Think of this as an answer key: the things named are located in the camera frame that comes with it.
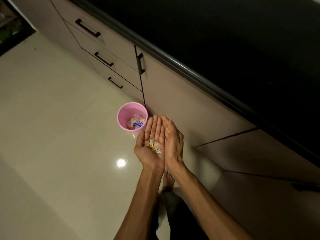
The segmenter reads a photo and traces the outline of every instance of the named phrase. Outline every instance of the person's right hand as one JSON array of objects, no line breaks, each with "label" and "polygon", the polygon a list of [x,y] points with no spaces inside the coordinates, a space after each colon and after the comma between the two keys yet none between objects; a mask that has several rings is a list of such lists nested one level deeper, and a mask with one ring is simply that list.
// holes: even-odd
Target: person's right hand
[{"label": "person's right hand", "polygon": [[167,170],[173,174],[174,170],[178,167],[182,161],[183,151],[183,134],[178,131],[172,120],[169,120],[166,116],[161,116],[162,124],[164,126],[164,155],[165,165]]}]

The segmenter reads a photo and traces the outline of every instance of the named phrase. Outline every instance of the black handle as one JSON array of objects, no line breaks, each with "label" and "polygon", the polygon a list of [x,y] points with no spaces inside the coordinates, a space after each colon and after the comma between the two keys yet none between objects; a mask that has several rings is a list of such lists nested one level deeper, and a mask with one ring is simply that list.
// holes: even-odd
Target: black handle
[{"label": "black handle", "polygon": [[98,38],[98,37],[101,35],[100,32],[96,32],[96,33],[92,32],[90,29],[88,29],[86,26],[84,26],[81,22],[82,22],[81,19],[77,19],[77,20],[75,21],[75,23],[76,23],[78,26],[82,27],[85,31],[87,31],[89,34],[93,35],[94,37]]},{"label": "black handle", "polygon": [[141,58],[142,57],[143,57],[142,53],[137,56],[138,70],[139,70],[140,75],[142,75],[146,71],[146,70],[142,69],[142,66],[141,66]]},{"label": "black handle", "polygon": [[315,186],[315,185],[291,183],[291,186],[294,187],[294,189],[298,190],[299,192],[313,191],[316,193],[320,193],[320,187]]},{"label": "black handle", "polygon": [[94,56],[97,57],[99,60],[101,60],[104,64],[108,65],[109,67],[112,67],[114,64],[113,63],[108,63],[104,59],[102,59],[99,55],[99,52],[94,53]]},{"label": "black handle", "polygon": [[114,81],[111,81],[111,77],[109,77],[108,80],[109,80],[110,82],[112,82],[114,85],[116,85],[118,88],[120,88],[120,89],[123,88],[123,86],[120,87],[120,86],[119,86],[118,84],[116,84]]}]

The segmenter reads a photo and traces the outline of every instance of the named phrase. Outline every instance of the bare foot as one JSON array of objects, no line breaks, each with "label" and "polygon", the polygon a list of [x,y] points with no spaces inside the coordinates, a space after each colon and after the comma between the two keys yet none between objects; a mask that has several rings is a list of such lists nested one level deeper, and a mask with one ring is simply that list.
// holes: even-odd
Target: bare foot
[{"label": "bare foot", "polygon": [[163,185],[162,185],[162,190],[167,186],[170,189],[173,189],[174,187],[174,178],[172,177],[172,175],[168,172],[165,171],[163,174]]}]

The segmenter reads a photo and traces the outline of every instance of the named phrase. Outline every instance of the dark pants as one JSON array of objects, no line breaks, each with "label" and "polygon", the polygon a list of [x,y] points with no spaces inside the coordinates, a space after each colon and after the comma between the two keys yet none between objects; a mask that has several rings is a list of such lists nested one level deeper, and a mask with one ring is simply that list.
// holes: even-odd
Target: dark pants
[{"label": "dark pants", "polygon": [[[194,215],[181,197],[176,195],[170,187],[165,187],[160,193],[160,198],[168,214],[168,222],[171,228],[170,240],[197,239],[209,240],[205,232],[199,226]],[[150,240],[157,240],[158,229],[158,204],[154,209]]]}]

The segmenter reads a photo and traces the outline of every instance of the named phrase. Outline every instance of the bucket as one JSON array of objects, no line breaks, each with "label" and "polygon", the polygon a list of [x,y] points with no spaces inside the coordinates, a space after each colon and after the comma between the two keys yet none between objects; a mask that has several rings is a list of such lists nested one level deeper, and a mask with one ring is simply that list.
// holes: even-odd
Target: bucket
[{"label": "bucket", "polygon": [[[141,115],[146,122],[142,125],[142,127],[138,129],[128,129],[127,122],[132,119],[135,115]],[[147,109],[139,103],[131,102],[123,105],[117,114],[117,121],[119,126],[125,131],[129,131],[133,134],[139,134],[146,128],[148,121],[148,112]]]}]

